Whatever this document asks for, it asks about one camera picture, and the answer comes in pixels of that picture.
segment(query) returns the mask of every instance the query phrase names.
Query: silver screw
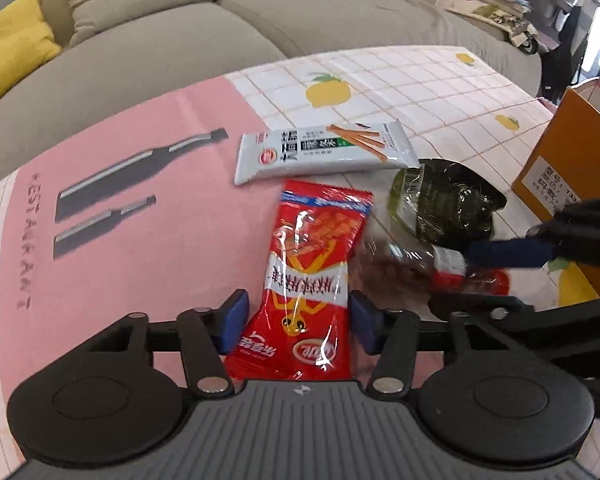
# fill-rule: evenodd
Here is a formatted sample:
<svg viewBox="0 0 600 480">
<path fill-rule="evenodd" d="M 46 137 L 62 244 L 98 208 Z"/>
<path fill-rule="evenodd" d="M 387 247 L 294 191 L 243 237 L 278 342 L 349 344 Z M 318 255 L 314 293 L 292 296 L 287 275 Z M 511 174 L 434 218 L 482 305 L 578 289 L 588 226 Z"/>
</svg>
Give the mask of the silver screw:
<svg viewBox="0 0 600 480">
<path fill-rule="evenodd" d="M 381 394 L 397 394 L 404 389 L 404 383 L 395 377 L 380 377 L 374 381 L 373 387 Z"/>
<path fill-rule="evenodd" d="M 497 306 L 490 313 L 491 319 L 494 319 L 496 321 L 501 321 L 505 319 L 508 315 L 509 311 L 503 306 Z"/>
<path fill-rule="evenodd" d="M 198 388 L 206 394 L 219 394 L 229 387 L 229 382 L 222 377 L 203 377 L 198 381 Z"/>
</svg>

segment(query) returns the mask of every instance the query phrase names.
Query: yellow pillow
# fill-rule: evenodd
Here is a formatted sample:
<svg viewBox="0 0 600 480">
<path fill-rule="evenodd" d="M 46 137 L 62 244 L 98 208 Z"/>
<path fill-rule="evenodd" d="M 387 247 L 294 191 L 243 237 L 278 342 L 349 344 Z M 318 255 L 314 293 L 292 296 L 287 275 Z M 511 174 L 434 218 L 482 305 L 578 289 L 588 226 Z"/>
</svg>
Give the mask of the yellow pillow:
<svg viewBox="0 0 600 480">
<path fill-rule="evenodd" d="M 16 0 L 0 11 L 0 97 L 60 54 L 40 0 Z"/>
</svg>

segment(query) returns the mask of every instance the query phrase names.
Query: black circular housing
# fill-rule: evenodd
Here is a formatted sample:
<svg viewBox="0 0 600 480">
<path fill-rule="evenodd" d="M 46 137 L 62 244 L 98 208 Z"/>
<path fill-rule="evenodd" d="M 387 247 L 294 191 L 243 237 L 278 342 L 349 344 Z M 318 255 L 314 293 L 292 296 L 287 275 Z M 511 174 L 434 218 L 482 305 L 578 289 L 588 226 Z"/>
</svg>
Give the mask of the black circular housing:
<svg viewBox="0 0 600 480">
<path fill-rule="evenodd" d="M 589 391 L 551 364 L 520 352 L 472 351 L 425 381 L 425 425 L 482 462 L 531 465 L 570 453 L 594 418 Z"/>
<path fill-rule="evenodd" d="M 179 387 L 124 353 L 85 352 L 58 361 L 11 395 L 7 416 L 27 457 L 101 466 L 146 452 L 183 413 Z"/>
</svg>

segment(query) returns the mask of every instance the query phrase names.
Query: red snack bag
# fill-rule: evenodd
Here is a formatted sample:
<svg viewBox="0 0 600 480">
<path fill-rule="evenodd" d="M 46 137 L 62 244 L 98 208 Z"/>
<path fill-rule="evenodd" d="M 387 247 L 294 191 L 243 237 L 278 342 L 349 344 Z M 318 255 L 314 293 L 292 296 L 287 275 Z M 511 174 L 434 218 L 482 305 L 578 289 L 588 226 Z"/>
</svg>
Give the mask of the red snack bag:
<svg viewBox="0 0 600 480">
<path fill-rule="evenodd" d="M 373 195 L 287 180 L 262 304 L 224 364 L 238 379 L 349 379 L 347 259 Z"/>
</svg>

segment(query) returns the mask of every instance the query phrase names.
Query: bottle label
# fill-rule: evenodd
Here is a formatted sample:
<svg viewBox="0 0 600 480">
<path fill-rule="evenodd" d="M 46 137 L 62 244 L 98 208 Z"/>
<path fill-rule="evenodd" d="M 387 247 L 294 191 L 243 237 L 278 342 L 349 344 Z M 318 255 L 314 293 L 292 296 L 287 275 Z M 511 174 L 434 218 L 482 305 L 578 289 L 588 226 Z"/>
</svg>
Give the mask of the bottle label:
<svg viewBox="0 0 600 480">
<path fill-rule="evenodd" d="M 433 266 L 440 274 L 456 274 L 464 277 L 466 263 L 464 256 L 458 251 L 445 249 L 444 247 L 433 247 Z"/>
</svg>

